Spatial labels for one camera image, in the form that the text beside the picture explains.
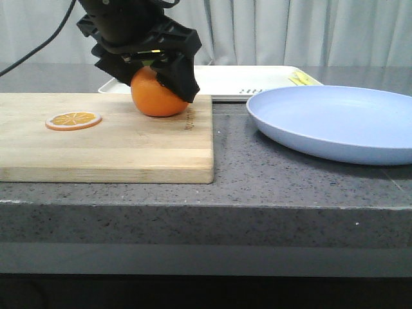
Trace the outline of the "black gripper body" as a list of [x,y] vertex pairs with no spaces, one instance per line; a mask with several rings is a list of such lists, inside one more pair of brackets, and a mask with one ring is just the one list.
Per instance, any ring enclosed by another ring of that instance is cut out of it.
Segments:
[[165,15],[178,1],[80,1],[86,15],[77,23],[112,54],[151,50],[182,53],[192,60],[201,48],[196,30]]

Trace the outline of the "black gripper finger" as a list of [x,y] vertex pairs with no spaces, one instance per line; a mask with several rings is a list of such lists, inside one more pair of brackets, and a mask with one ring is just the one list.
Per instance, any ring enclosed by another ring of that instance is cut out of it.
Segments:
[[100,44],[91,49],[91,54],[98,58],[95,67],[126,85],[131,84],[135,74],[144,66],[140,61],[125,62],[121,55],[109,53]]
[[156,72],[157,81],[183,101],[192,103],[200,88],[194,76],[193,60],[182,53],[165,54],[155,60],[151,69]]

